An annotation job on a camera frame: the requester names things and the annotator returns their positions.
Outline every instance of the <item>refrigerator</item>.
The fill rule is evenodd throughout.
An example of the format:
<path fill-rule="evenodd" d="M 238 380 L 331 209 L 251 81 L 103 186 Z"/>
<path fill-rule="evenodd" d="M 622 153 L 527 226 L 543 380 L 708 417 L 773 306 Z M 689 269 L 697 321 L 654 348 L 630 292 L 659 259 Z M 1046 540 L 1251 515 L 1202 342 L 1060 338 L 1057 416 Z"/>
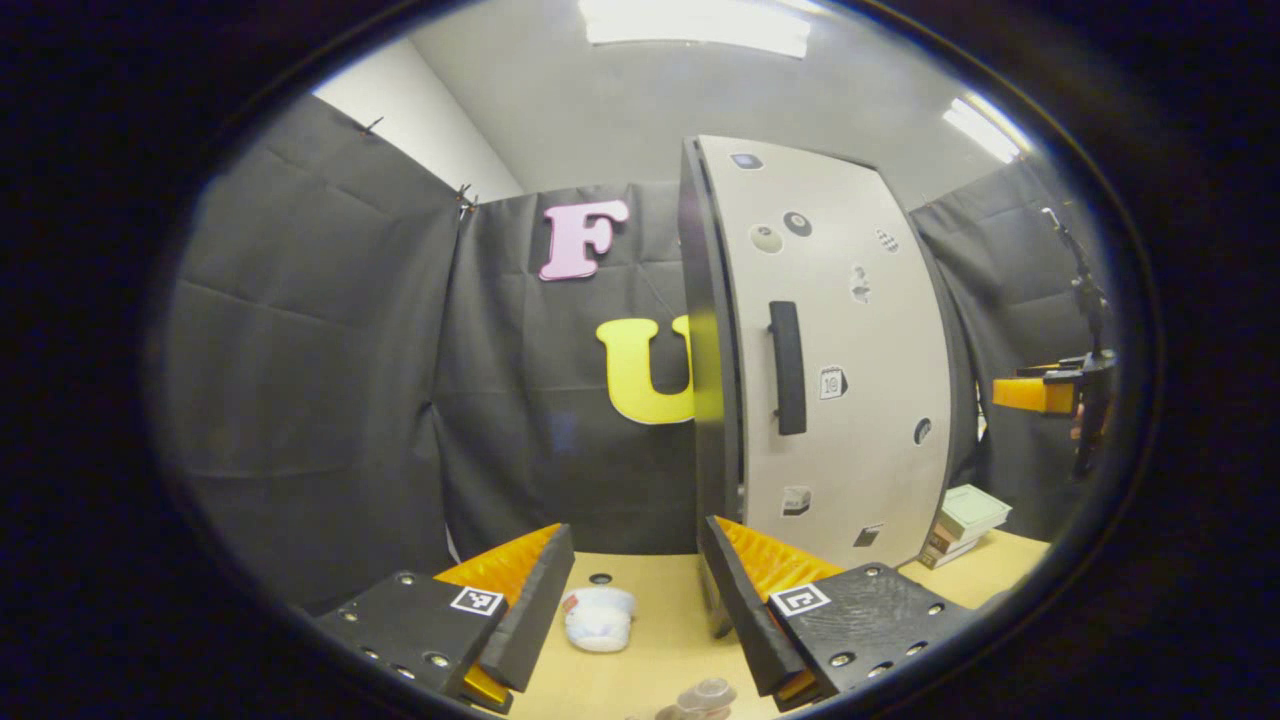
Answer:
<path fill-rule="evenodd" d="M 721 515 L 842 568 L 916 557 L 964 350 L 884 179 L 823 152 L 686 138 L 678 232 L 699 523 Z"/>

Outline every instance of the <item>white refrigerator door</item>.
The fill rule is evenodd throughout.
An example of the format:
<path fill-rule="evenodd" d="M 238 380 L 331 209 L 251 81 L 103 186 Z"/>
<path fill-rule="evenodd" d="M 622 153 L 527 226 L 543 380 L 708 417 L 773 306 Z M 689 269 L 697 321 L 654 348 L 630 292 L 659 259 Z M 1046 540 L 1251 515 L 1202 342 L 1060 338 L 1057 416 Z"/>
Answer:
<path fill-rule="evenodd" d="M 914 559 L 942 497 L 951 379 L 902 209 L 879 173 L 854 163 L 699 142 L 737 325 L 746 525 L 845 568 Z M 799 316 L 799 434 L 780 434 L 774 416 L 771 301 L 794 302 Z"/>

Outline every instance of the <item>yellow letter u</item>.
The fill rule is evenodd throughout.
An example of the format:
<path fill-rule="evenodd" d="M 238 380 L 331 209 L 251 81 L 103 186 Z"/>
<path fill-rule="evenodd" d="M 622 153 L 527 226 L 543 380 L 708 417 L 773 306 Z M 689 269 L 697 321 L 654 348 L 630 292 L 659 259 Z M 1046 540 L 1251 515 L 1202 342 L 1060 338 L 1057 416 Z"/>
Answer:
<path fill-rule="evenodd" d="M 689 347 L 689 315 L 672 320 L 671 329 L 685 338 L 685 357 L 692 357 Z M 595 337 L 604 343 L 604 377 L 609 386 L 609 401 L 625 418 L 646 425 L 684 423 L 694 418 L 692 360 L 690 380 L 676 395 L 660 393 L 653 388 L 649 369 L 649 341 L 658 334 L 658 323 L 644 318 L 609 320 L 595 329 Z"/>

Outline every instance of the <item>white wall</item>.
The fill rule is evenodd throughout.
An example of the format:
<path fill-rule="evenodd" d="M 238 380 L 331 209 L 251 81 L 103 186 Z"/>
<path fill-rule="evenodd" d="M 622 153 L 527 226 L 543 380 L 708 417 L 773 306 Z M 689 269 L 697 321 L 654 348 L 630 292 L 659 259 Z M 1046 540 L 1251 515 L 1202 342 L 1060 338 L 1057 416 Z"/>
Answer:
<path fill-rule="evenodd" d="M 471 183 L 480 201 L 525 191 L 489 141 L 408 40 L 398 40 L 329 78 L 312 94 L 374 132 L 452 187 Z"/>

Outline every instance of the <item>pink letter f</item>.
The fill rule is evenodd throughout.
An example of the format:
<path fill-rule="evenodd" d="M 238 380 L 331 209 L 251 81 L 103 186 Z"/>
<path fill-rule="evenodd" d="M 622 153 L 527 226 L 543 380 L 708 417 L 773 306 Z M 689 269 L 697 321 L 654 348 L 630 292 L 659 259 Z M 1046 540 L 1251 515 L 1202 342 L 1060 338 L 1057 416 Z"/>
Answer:
<path fill-rule="evenodd" d="M 603 215 L 608 220 L 595 220 L 586 224 L 593 215 Z M 630 217 L 626 202 L 609 200 L 607 202 L 584 202 L 581 205 L 557 205 L 548 208 L 547 218 L 552 220 L 550 259 L 538 272 L 544 281 L 566 281 L 586 278 L 595 274 L 598 264 L 588 260 L 586 246 L 598 254 L 609 251 L 613 245 L 613 222 L 623 222 Z"/>

